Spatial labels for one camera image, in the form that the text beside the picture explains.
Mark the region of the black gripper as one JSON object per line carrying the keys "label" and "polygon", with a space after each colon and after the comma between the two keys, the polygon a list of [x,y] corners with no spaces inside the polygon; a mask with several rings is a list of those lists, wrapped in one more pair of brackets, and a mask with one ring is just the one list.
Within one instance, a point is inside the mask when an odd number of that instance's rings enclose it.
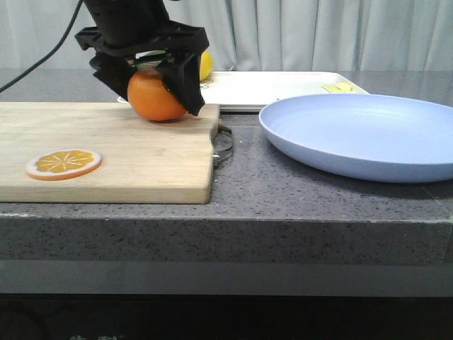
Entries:
{"label": "black gripper", "polygon": [[98,51],[89,62],[97,80],[127,101],[129,82],[137,68],[122,57],[169,50],[157,71],[187,112],[199,114],[205,104],[200,91],[201,53],[209,46],[204,28],[172,21],[163,1],[84,4],[96,25],[78,32],[76,41],[82,50],[92,47]]}

